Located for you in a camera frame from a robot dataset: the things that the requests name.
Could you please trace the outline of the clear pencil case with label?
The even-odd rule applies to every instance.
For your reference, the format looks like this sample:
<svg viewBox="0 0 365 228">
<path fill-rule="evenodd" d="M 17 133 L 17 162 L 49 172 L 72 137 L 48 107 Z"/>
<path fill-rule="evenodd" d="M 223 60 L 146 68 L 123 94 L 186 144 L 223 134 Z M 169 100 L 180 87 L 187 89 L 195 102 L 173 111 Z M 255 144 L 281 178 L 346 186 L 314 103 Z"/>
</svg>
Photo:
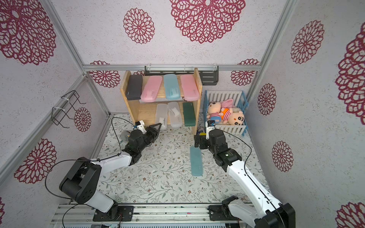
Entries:
<svg viewBox="0 0 365 228">
<path fill-rule="evenodd" d="M 156 106 L 156 117 L 155 124 L 161 124 L 161 130 L 167 128 L 168 120 L 168 105 L 167 104 L 157 104 Z"/>
</svg>

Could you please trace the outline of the dark green pencil case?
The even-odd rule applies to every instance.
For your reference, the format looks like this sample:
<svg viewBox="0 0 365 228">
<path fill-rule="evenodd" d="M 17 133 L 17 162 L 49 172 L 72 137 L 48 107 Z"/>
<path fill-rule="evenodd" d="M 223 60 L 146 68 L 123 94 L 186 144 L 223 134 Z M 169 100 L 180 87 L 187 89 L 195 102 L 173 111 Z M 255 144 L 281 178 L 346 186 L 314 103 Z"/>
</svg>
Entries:
<svg viewBox="0 0 365 228">
<path fill-rule="evenodd" d="M 183 116 L 184 116 L 184 125 L 185 126 L 195 126 L 196 117 L 194 106 L 192 102 L 184 102 L 183 106 Z"/>
</svg>

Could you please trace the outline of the clear frosted pencil case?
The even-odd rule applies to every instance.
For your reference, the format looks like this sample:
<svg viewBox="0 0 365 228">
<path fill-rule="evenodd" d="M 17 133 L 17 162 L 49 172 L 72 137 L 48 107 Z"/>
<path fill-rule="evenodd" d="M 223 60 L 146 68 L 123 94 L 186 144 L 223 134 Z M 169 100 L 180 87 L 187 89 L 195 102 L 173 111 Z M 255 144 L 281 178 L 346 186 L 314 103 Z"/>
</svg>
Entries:
<svg viewBox="0 0 365 228">
<path fill-rule="evenodd" d="M 181 111 L 177 102 L 170 102 L 168 105 L 168 114 L 170 118 L 170 125 L 173 128 L 178 128 L 183 125 Z"/>
</svg>

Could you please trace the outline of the teal pencil case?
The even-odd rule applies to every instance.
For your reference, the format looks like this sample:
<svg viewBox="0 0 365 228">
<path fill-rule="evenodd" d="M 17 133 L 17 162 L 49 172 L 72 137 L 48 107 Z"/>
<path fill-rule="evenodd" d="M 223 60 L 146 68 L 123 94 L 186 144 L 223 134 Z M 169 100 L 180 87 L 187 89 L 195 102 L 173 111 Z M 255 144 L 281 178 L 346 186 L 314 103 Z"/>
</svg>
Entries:
<svg viewBox="0 0 365 228">
<path fill-rule="evenodd" d="M 199 147 L 190 147 L 190 162 L 192 176 L 203 176 L 202 152 Z"/>
</svg>

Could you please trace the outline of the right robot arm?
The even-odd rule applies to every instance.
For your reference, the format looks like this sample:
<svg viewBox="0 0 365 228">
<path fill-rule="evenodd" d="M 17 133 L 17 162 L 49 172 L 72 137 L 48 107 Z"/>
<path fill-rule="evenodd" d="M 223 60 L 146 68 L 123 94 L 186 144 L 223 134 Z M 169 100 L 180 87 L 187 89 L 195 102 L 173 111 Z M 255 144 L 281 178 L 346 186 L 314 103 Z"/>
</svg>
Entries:
<svg viewBox="0 0 365 228">
<path fill-rule="evenodd" d="M 222 201 L 222 214 L 227 219 L 239 219 L 251 228 L 294 228 L 296 212 L 289 204 L 282 204 L 252 174 L 247 162 L 230 148 L 224 132 L 211 130 L 207 135 L 195 135 L 194 145 L 208 149 L 218 166 L 231 176 L 251 200 L 252 206 L 232 196 Z"/>
</svg>

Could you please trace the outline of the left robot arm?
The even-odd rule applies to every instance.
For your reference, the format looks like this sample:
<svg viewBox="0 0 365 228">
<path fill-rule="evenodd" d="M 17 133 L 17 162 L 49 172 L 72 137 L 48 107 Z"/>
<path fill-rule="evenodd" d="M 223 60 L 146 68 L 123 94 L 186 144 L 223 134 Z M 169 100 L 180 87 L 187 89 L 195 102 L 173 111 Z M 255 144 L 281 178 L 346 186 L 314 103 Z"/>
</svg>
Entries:
<svg viewBox="0 0 365 228">
<path fill-rule="evenodd" d="M 152 124 L 142 130 L 138 125 L 128 138 L 128 143 L 121 153 L 96 161 L 81 157 L 75 161 L 59 189 L 78 204 L 85 204 L 108 213 L 117 202 L 97 190 L 100 176 L 122 167 L 134 165 L 142 156 L 142 151 L 156 141 L 162 124 Z"/>
</svg>

